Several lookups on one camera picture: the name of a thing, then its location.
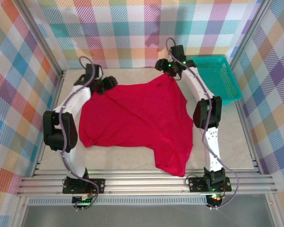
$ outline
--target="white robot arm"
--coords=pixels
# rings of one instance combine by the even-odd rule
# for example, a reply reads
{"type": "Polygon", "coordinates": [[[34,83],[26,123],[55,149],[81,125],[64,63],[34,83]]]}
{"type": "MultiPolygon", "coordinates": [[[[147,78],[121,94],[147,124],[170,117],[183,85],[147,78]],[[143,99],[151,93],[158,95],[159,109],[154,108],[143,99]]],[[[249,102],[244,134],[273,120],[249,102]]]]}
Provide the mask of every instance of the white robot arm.
{"type": "Polygon", "coordinates": [[[90,180],[87,169],[84,166],[83,158],[76,150],[78,141],[78,133],[74,123],[74,118],[83,107],[83,105],[90,100],[93,93],[103,94],[107,90],[114,88],[117,85],[117,80],[112,77],[102,78],[102,70],[99,65],[94,65],[93,72],[91,64],[86,65],[86,72],[74,84],[74,87],[61,105],[52,111],[46,111],[43,114],[43,128],[44,128],[44,143],[52,150],[58,151],[64,162],[68,172],[65,181],[63,182],[63,193],[65,194],[88,194],[92,191],[96,193],[103,193],[104,179],[90,180]],[[59,129],[59,114],[61,114],[62,125],[66,134],[64,139],[62,129],[59,129]],[[66,149],[62,152],[64,143],[66,142],[66,149]],[[98,190],[92,189],[92,184],[98,186],[98,190]]]}
{"type": "MultiPolygon", "coordinates": [[[[190,69],[195,73],[195,75],[199,78],[199,72],[197,67],[190,67],[190,69]]],[[[182,80],[185,81],[185,83],[190,88],[191,92],[193,93],[196,102],[207,100],[208,97],[205,95],[203,88],[201,87],[199,81],[196,79],[195,75],[193,75],[190,71],[184,70],[182,71],[182,80]]],[[[214,98],[214,94],[208,89],[206,84],[201,80],[203,83],[203,86],[207,89],[207,93],[209,94],[210,98],[214,98]]],[[[200,128],[200,132],[203,135],[204,129],[200,128]]],[[[215,155],[220,158],[220,152],[219,152],[219,144],[218,144],[218,128],[212,127],[207,129],[205,133],[205,139],[207,145],[212,149],[212,151],[215,153],[215,155]]],[[[205,152],[205,168],[209,171],[219,171],[223,168],[223,166],[217,161],[217,159],[209,153],[207,148],[204,147],[205,152]]]]}

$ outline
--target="aluminum frame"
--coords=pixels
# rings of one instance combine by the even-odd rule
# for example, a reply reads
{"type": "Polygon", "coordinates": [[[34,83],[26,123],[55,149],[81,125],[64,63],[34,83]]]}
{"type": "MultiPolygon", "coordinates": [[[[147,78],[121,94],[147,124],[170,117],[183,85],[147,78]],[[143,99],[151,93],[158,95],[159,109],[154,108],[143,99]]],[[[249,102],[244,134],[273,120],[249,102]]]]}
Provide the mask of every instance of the aluminum frame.
{"type": "MultiPolygon", "coordinates": [[[[98,196],[93,205],[206,205],[206,196],[98,196]]],[[[29,206],[71,206],[72,196],[35,196],[30,197],[29,206]]]]}
{"type": "Polygon", "coordinates": [[[13,0],[15,5],[17,6],[19,12],[23,16],[24,20],[26,21],[29,30],[34,35],[35,39],[39,43],[40,47],[42,48],[43,52],[47,56],[49,62],[51,63],[52,67],[54,68],[55,72],[61,77],[63,74],[63,70],[61,69],[56,57],[54,56],[51,48],[49,47],[46,39],[42,35],[38,25],[36,24],[32,14],[30,13],[27,5],[23,0],[13,0]]]}
{"type": "MultiPolygon", "coordinates": [[[[14,0],[16,5],[18,6],[19,10],[25,17],[31,17],[27,10],[26,5],[23,3],[22,0],[14,0]]],[[[238,49],[235,58],[231,63],[231,68],[233,69],[235,65],[239,62],[244,50],[246,49],[249,41],[253,37],[254,33],[256,32],[260,22],[262,21],[265,13],[270,7],[270,4],[273,0],[263,1],[262,5],[258,13],[256,14],[252,25],[242,41],[240,48],[238,49]]],[[[38,28],[35,23],[28,22],[30,28],[32,30],[37,30],[38,28]]],[[[39,43],[46,44],[44,42],[44,38],[41,35],[41,39],[38,39],[39,43]]],[[[43,49],[49,50],[47,45],[43,47],[43,49]]],[[[53,59],[53,65],[55,68],[58,68],[57,71],[60,70],[60,67],[57,67],[56,60],[52,56],[50,57],[53,59]]],[[[55,96],[55,100],[53,102],[53,106],[55,107],[58,101],[58,97],[60,95],[60,91],[63,84],[63,77],[59,82],[59,86],[57,89],[57,93],[55,96]]],[[[277,198],[276,198],[276,187],[273,182],[273,179],[270,175],[261,175],[262,172],[261,166],[257,165],[257,154],[255,152],[252,138],[250,136],[248,126],[246,124],[246,119],[242,114],[242,108],[239,102],[236,102],[237,110],[240,116],[240,120],[242,123],[242,127],[244,133],[246,135],[246,140],[248,143],[248,147],[250,150],[250,154],[253,158],[254,169],[253,170],[246,170],[246,169],[238,169],[236,172],[239,175],[241,180],[240,189],[238,193],[265,193],[267,202],[270,205],[270,211],[273,217],[273,220],[276,226],[284,226],[282,217],[280,215],[280,210],[277,205],[277,198]]],[[[36,198],[35,196],[41,196],[41,198],[68,198],[69,195],[62,194],[62,179],[65,177],[65,170],[39,170],[40,163],[42,161],[42,155],[44,151],[44,143],[42,144],[39,153],[38,159],[36,162],[36,167],[32,171],[31,178],[24,178],[23,182],[20,186],[18,196],[20,197],[19,206],[15,215],[15,218],[10,226],[19,227],[22,225],[22,221],[25,215],[26,207],[30,202],[30,198],[36,198]]],[[[203,170],[188,170],[188,174],[196,174],[201,176],[203,174],[203,170]]],[[[149,195],[175,195],[179,196],[202,196],[201,193],[190,193],[188,187],[184,185],[184,178],[178,178],[175,176],[170,176],[167,173],[164,173],[160,170],[157,171],[107,171],[107,170],[98,170],[98,171],[89,171],[91,177],[101,177],[106,178],[106,193],[99,198],[113,198],[113,197],[122,197],[126,194],[135,195],[135,197],[139,195],[149,196],[149,195]]],[[[235,178],[230,176],[231,182],[233,186],[236,186],[235,178]]]]}

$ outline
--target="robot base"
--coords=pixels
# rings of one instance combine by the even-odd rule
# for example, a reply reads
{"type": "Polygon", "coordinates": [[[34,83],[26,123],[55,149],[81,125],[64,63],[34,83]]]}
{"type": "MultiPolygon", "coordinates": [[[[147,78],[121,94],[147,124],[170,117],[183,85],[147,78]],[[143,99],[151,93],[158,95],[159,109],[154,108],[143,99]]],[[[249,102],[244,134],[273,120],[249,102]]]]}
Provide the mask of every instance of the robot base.
{"type": "Polygon", "coordinates": [[[228,177],[225,178],[225,183],[218,184],[212,188],[208,188],[203,177],[188,178],[188,186],[190,192],[208,192],[209,194],[216,194],[221,192],[231,192],[231,183],[228,177]]]}
{"type": "MultiPolygon", "coordinates": [[[[85,169],[83,178],[88,179],[94,182],[96,185],[98,185],[99,194],[104,193],[105,179],[89,179],[89,174],[87,172],[87,169],[85,169]]],[[[96,189],[92,184],[88,182],[85,182],[79,179],[73,179],[67,176],[63,182],[62,193],[63,194],[90,194],[90,193],[96,193],[96,189]]]]}

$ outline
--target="metal bar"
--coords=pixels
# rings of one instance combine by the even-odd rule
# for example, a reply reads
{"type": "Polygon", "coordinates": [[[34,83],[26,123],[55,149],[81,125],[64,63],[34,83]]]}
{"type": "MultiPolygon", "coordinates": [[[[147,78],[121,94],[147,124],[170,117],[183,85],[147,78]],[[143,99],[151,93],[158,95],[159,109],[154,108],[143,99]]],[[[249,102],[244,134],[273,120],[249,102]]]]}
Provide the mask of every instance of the metal bar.
{"type": "Polygon", "coordinates": [[[267,200],[268,207],[271,213],[271,217],[273,218],[275,226],[284,227],[284,222],[283,222],[282,215],[279,210],[275,195],[266,194],[266,200],[267,200]]]}
{"type": "Polygon", "coordinates": [[[239,114],[239,118],[240,118],[240,121],[241,121],[243,131],[244,131],[245,139],[246,139],[249,151],[250,151],[250,155],[255,159],[256,165],[257,165],[260,173],[263,174],[264,169],[261,165],[258,165],[258,163],[260,163],[260,159],[259,159],[257,152],[256,152],[255,144],[253,142],[251,132],[249,130],[248,122],[247,122],[246,116],[244,114],[243,107],[242,107],[240,101],[235,101],[235,104],[236,104],[236,107],[237,107],[237,111],[238,111],[238,114],[239,114]]]}
{"type": "Polygon", "coordinates": [[[240,47],[239,47],[236,55],[234,56],[234,58],[233,58],[233,60],[230,64],[232,70],[236,67],[236,65],[241,60],[244,52],[246,51],[248,44],[250,43],[251,39],[254,37],[255,33],[257,32],[257,29],[259,28],[265,14],[269,10],[272,2],[273,2],[273,0],[263,0],[262,1],[262,4],[259,7],[257,14],[255,15],[254,19],[252,20],[252,23],[251,23],[243,41],[242,41],[242,43],[240,44],[240,47]]]}
{"type": "MultiPolygon", "coordinates": [[[[62,75],[62,77],[59,77],[57,91],[56,91],[56,94],[55,94],[51,108],[55,108],[57,106],[58,99],[59,99],[61,89],[62,89],[62,86],[63,86],[63,82],[64,82],[64,76],[63,75],[62,75]]],[[[36,169],[38,168],[38,166],[41,163],[42,156],[43,156],[43,153],[44,153],[44,149],[45,149],[45,144],[44,144],[44,141],[42,141],[41,146],[40,146],[40,148],[37,152],[37,158],[34,161],[34,167],[33,167],[32,172],[30,174],[32,177],[34,176],[36,169]]]]}
{"type": "MultiPolygon", "coordinates": [[[[31,197],[29,206],[69,206],[72,196],[31,197]]],[[[98,196],[94,205],[206,205],[205,195],[178,196],[98,196]]]]}
{"type": "Polygon", "coordinates": [[[49,62],[51,63],[52,67],[59,76],[62,76],[62,69],[60,68],[58,61],[56,60],[51,48],[48,46],[44,36],[42,35],[38,25],[36,24],[26,4],[24,3],[23,0],[13,0],[13,1],[17,6],[19,12],[23,16],[24,20],[26,21],[29,30],[34,35],[35,39],[37,40],[43,52],[45,53],[46,57],[48,58],[49,62]]]}
{"type": "Polygon", "coordinates": [[[10,227],[21,227],[25,216],[25,211],[29,203],[29,197],[21,197],[17,206],[16,213],[10,222],[10,227]]]}
{"type": "MultiPolygon", "coordinates": [[[[183,177],[176,177],[164,172],[139,171],[94,171],[91,178],[105,178],[106,187],[104,195],[200,195],[206,193],[190,193],[189,188],[184,184],[183,177]]],[[[43,177],[24,178],[18,190],[20,196],[41,196],[62,194],[62,181],[64,174],[59,171],[52,171],[51,174],[43,177]]],[[[272,176],[260,175],[257,172],[249,171],[239,173],[240,188],[239,193],[269,193],[276,192],[276,187],[272,176]]],[[[237,186],[237,180],[230,175],[233,190],[237,186]]]]}

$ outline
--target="metal grate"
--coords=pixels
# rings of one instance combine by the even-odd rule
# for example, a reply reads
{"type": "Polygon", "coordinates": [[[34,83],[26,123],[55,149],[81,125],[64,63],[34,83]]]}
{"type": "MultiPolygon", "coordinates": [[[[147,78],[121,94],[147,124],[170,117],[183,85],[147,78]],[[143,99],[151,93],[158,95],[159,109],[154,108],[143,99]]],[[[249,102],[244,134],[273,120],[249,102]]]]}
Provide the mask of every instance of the metal grate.
{"type": "MultiPolygon", "coordinates": [[[[73,205],[71,196],[31,197],[29,206],[73,205]]],[[[99,196],[94,205],[204,205],[206,196],[99,196]]]]}

